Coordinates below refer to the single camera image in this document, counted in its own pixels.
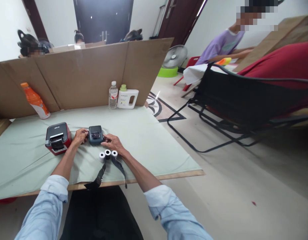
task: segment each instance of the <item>shirt cuff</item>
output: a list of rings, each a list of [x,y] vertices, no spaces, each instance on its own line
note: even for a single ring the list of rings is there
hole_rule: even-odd
[[[68,180],[60,175],[49,176],[42,185],[41,190],[54,194],[64,203],[68,202]]]
[[[175,193],[166,185],[160,185],[144,193],[149,207],[167,206]]]

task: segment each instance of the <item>hand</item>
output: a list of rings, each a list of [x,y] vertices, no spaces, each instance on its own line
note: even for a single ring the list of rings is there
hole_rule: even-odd
[[[87,141],[88,130],[85,128],[81,128],[76,131],[75,137],[73,139],[73,144],[79,146]]]
[[[103,134],[103,136],[104,142],[101,143],[102,146],[117,151],[117,153],[121,156],[127,152],[117,136],[112,134]]]

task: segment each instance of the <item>person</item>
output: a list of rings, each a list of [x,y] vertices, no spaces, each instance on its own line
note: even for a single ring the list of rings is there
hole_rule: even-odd
[[[281,47],[237,73],[252,78],[285,78],[308,80],[308,42],[293,43]],[[290,89],[306,89],[308,83],[297,81],[265,82]],[[308,106],[308,98],[295,105],[289,112]]]
[[[21,48],[19,58],[33,57],[34,55],[44,55],[49,53],[49,48],[53,47],[47,39],[41,38],[39,41],[31,34],[25,34],[22,30],[17,30],[20,38],[18,46]]]
[[[275,1],[250,0],[249,2],[249,6],[241,7],[241,13],[238,13],[236,22],[207,46],[195,65],[218,62],[223,58],[245,58],[254,49],[254,47],[244,49],[236,49],[236,47],[245,34],[245,26],[257,24],[257,19],[262,18],[262,13],[267,10],[266,7],[274,6]]]
[[[142,29],[132,30],[126,34],[124,39],[121,39],[120,42],[129,42],[129,41],[140,41],[143,40]]]
[[[87,134],[88,130],[84,128],[76,131],[70,147],[42,185],[15,239],[57,239],[62,203],[68,201],[67,186],[74,156],[80,144],[87,140]],[[144,192],[153,218],[157,220],[160,217],[168,239],[212,239],[175,193],[142,166],[123,147],[117,136],[104,134],[104,139],[101,145],[116,150],[131,169]],[[92,190],[74,191],[61,239],[143,239],[123,192],[119,186],[116,187],[119,192],[111,187],[98,188],[106,190],[107,194]],[[75,193],[81,198],[73,199]]]
[[[74,36],[74,41],[76,44],[78,43],[84,43],[84,36],[79,30],[75,30],[75,36]]]

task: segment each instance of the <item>dark door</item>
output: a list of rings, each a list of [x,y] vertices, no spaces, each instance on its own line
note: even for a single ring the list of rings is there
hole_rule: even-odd
[[[133,0],[74,0],[85,43],[117,43],[129,32]]]
[[[184,45],[207,0],[169,0],[158,38],[174,37],[172,47]]]
[[[27,15],[31,20],[31,23],[33,25],[37,38],[48,40],[46,32],[45,32],[45,28],[43,26],[41,16],[37,10],[35,1],[34,0],[23,0],[23,3],[27,11]]]

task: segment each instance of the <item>black folding chair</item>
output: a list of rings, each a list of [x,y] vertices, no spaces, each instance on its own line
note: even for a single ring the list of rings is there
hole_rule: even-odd
[[[220,68],[227,74],[211,70],[212,66]],[[273,83],[281,81],[302,82],[306,87],[290,89]],[[258,143],[264,130],[290,127],[299,122],[308,120],[308,116],[288,117],[277,119],[279,116],[291,113],[291,109],[308,98],[308,80],[304,79],[263,79],[237,75],[224,67],[210,63],[204,73],[202,81],[196,90],[195,96],[177,110],[167,120],[167,124],[195,151],[206,153],[231,143],[249,147]],[[170,120],[183,108],[188,106],[199,114],[199,117],[217,131],[227,136],[230,141],[210,148],[206,151],[197,150],[171,124]],[[207,116],[207,110],[222,121]],[[234,138],[226,131],[241,134]],[[244,144],[240,140],[256,136],[257,140],[251,144]]]

